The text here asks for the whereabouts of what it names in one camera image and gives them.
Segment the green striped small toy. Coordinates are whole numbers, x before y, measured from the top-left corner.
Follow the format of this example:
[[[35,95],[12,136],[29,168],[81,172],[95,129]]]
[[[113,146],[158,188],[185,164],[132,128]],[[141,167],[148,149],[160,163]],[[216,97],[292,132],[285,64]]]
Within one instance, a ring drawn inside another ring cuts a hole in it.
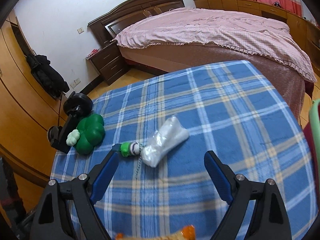
[[[121,153],[124,158],[140,155],[143,148],[144,146],[138,142],[124,142],[112,146],[112,150]]]

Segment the black suction cup mount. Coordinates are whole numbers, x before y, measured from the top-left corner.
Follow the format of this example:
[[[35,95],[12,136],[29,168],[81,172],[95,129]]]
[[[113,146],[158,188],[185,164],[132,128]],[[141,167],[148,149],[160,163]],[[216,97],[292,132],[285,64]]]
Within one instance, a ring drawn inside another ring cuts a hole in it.
[[[63,104],[63,110],[67,114],[67,121],[63,126],[52,126],[48,129],[47,138],[50,146],[67,154],[70,146],[67,145],[67,136],[76,129],[79,122],[90,115],[93,101],[85,94],[72,92]]]

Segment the wall light switch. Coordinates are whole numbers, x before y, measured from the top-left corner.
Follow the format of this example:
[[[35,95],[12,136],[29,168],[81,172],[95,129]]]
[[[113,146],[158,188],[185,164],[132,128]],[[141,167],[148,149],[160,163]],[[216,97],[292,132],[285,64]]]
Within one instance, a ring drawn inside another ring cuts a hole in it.
[[[78,32],[78,34],[81,34],[84,32],[84,29],[81,27],[81,28],[77,29],[77,32]]]

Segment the dark wooden headboard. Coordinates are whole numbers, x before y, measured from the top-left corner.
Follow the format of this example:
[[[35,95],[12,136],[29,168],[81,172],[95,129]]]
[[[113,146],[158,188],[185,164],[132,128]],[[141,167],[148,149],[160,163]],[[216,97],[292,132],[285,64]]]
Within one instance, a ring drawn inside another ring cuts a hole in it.
[[[122,30],[148,17],[171,9],[183,8],[183,0],[127,0],[110,12],[92,20],[88,27],[101,47]]]

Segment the green clover plush toy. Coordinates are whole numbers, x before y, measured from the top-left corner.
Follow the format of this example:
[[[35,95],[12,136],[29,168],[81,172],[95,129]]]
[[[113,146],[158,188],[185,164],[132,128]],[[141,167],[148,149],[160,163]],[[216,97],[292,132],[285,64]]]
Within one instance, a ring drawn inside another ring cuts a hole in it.
[[[105,136],[104,119],[99,114],[83,118],[66,139],[67,146],[75,148],[80,155],[89,155]]]

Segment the dark wooden nightstand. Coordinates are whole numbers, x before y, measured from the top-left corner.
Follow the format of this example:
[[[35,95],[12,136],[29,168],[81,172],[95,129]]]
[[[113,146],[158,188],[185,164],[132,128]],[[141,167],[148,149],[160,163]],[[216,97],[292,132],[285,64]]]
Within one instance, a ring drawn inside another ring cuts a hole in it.
[[[87,60],[95,66],[109,86],[130,70],[116,41],[107,42],[104,48],[89,56]]]

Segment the long wooden sideboard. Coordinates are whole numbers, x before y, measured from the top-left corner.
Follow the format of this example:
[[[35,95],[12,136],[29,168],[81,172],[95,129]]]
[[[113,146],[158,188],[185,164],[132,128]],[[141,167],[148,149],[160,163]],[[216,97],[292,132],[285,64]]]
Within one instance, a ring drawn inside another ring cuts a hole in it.
[[[313,23],[274,5],[249,0],[194,0],[194,3],[201,9],[240,11],[286,23],[293,40],[310,57],[313,71],[319,75],[319,28]]]

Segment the clear plastic bag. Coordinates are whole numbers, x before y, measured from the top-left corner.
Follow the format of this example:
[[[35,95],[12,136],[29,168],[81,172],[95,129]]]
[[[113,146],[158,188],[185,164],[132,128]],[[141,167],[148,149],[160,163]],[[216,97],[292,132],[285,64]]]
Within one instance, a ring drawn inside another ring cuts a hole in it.
[[[189,132],[173,115],[150,137],[140,154],[143,163],[155,168],[176,146],[189,138]]]

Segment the black jacket hanging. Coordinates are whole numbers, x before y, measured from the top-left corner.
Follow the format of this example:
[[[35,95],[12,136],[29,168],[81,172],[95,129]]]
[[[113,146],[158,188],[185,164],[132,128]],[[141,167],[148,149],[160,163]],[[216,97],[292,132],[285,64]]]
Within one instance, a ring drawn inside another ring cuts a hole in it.
[[[68,83],[51,67],[51,62],[45,55],[29,54],[26,61],[32,76],[52,98],[57,99],[70,90]]]

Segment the red bin with green rim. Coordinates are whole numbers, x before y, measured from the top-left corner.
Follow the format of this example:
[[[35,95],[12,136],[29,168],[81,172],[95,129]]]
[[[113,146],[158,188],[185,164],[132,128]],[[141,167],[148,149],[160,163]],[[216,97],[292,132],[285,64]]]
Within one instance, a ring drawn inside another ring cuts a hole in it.
[[[319,206],[319,99],[314,100],[309,111],[309,122],[303,129],[304,137],[308,143],[313,163],[313,178]]]

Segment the blue plaid blanket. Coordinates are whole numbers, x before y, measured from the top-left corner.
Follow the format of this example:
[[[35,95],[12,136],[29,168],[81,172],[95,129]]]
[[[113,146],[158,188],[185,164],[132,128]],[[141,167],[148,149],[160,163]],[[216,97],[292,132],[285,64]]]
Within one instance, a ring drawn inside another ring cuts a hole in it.
[[[109,91],[94,102],[104,119],[103,142],[88,156],[57,152],[52,178],[89,172],[113,145],[147,140],[175,115],[189,138],[155,168],[121,158],[95,209],[111,237],[153,238],[184,226],[210,239],[227,204],[204,167],[212,150],[235,173],[276,181],[293,239],[301,239],[318,206],[308,143],[289,106],[251,63],[231,61],[188,68]]]

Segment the pink bed quilt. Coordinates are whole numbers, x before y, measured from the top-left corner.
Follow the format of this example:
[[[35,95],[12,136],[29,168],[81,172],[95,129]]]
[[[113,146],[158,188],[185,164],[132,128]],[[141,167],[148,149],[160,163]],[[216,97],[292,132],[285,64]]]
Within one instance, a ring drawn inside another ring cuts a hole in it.
[[[290,35],[286,23],[245,12],[178,8],[134,23],[115,37],[118,45],[145,49],[157,45],[222,47],[266,57],[317,81],[310,57]]]

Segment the wooden wardrobe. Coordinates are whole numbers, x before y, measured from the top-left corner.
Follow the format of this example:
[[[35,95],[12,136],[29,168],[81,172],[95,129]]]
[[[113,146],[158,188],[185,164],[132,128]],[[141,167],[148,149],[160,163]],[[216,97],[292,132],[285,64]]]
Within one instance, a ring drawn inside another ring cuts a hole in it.
[[[50,179],[56,150],[47,139],[48,128],[64,124],[61,105],[31,74],[14,30],[11,11],[1,25],[1,157],[13,169],[24,208],[32,210]]]

